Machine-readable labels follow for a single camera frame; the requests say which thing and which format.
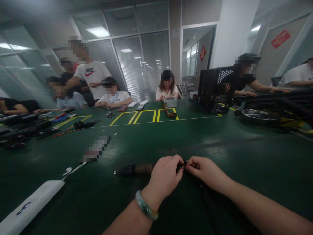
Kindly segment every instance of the white t-shirt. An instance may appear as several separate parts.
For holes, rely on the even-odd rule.
[[[127,100],[130,95],[126,91],[118,91],[116,95],[107,94],[103,96],[98,102],[107,102],[107,103],[119,103]]]
[[[166,94],[165,91],[161,91],[161,89],[159,87],[157,87],[157,89],[156,89],[156,98],[157,99],[161,99],[162,95],[164,95],[164,97],[166,98],[169,95],[173,96],[175,93],[178,93],[178,89],[177,89],[176,85],[174,85],[173,93],[171,93],[171,91],[169,90],[168,94]]]
[[[85,104],[87,104],[87,102],[85,101],[84,97],[78,92],[74,92],[72,98],[69,98],[66,96],[63,99],[61,98],[56,99],[56,107],[58,109],[71,108],[71,107],[75,109],[79,109]]]
[[[312,81],[313,69],[310,69],[308,64],[299,65],[289,70],[279,81],[278,86],[290,87],[289,82],[293,81]]]
[[[81,64],[77,67],[74,76],[86,80],[88,85],[93,82],[101,82],[106,77],[111,76],[108,68],[100,61],[92,61],[89,64]],[[90,91],[94,99],[100,99],[104,95],[103,86],[97,86],[96,88],[90,87]]]

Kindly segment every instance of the light blue shirt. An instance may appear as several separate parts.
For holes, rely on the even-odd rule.
[[[71,107],[79,109],[85,104],[87,104],[87,102],[85,101],[84,97],[78,92],[74,92],[72,98],[66,96],[63,99],[57,98],[56,101],[56,107],[59,109]]]

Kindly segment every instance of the red sign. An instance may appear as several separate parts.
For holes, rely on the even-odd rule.
[[[274,38],[273,41],[271,41],[271,44],[276,49],[281,44],[283,44],[288,38],[290,38],[290,34],[286,30],[284,30],[280,34],[278,34],[278,36]]]
[[[206,51],[205,51],[205,48],[203,46],[201,52],[200,52],[200,59],[201,59],[201,62],[203,61],[204,57],[205,57],[205,54],[206,54]]]

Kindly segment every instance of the ceiling light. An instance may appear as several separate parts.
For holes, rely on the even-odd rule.
[[[6,48],[6,49],[10,49],[10,50],[13,49],[13,50],[16,50],[16,51],[30,49],[29,47],[22,47],[22,46],[6,44],[6,43],[0,43],[0,47]]]
[[[92,33],[93,35],[96,35],[99,38],[108,37],[109,32],[103,28],[103,27],[97,27],[97,28],[90,28],[86,29],[89,33]]]
[[[261,26],[255,27],[254,29],[252,29],[251,31],[258,31],[260,29]]]
[[[129,49],[129,48],[127,48],[127,49],[122,49],[121,51],[124,52],[124,53],[126,53],[126,52],[132,52],[132,50]]]

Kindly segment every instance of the jade bangle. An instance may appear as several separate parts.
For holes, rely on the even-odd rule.
[[[138,190],[136,192],[136,201],[138,203],[138,206],[140,207],[141,211],[144,213],[145,216],[147,216],[149,219],[157,220],[159,217],[159,212],[152,210],[143,200],[141,197],[141,190]]]

